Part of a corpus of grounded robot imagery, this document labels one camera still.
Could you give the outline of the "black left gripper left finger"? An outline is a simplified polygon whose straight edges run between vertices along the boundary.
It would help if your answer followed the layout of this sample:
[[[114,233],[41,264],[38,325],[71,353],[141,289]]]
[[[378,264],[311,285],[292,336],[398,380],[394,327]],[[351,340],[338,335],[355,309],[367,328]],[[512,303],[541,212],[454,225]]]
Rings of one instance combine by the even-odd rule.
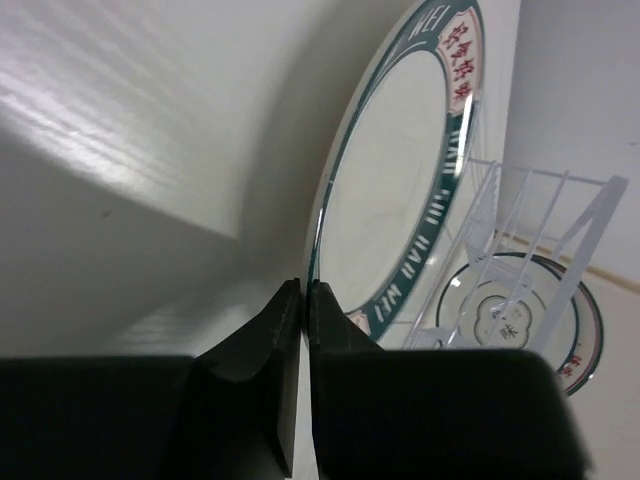
[[[300,283],[199,356],[5,359],[5,479],[284,479],[293,470]]]

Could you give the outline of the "green rimmed lettered plate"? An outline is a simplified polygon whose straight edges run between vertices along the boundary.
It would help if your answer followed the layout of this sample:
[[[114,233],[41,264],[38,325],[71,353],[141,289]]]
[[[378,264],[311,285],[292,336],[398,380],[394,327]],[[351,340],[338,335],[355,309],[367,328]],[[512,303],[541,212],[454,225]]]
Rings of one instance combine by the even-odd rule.
[[[472,201],[463,181],[484,80],[475,1],[420,1],[367,66],[334,137],[307,237],[306,280],[378,345],[425,311]]]

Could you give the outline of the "white plate quatrefoil emblem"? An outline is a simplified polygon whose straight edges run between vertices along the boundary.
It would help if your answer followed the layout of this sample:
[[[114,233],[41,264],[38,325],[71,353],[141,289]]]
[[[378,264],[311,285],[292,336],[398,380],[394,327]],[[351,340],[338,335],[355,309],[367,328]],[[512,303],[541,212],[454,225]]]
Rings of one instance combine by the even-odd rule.
[[[531,289],[520,299],[495,277],[480,277],[468,264],[446,282],[439,298],[435,325],[455,330],[456,336],[474,346],[523,349],[529,346],[554,298],[561,277],[522,255],[498,259],[522,273]]]

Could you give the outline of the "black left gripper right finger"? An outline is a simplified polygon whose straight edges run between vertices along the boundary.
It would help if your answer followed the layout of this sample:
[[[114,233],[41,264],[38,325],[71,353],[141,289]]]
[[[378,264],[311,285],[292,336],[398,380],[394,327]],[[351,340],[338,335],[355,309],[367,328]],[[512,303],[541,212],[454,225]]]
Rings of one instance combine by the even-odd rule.
[[[308,297],[312,435],[323,479],[583,479],[591,460],[555,374],[522,350],[394,350]]]

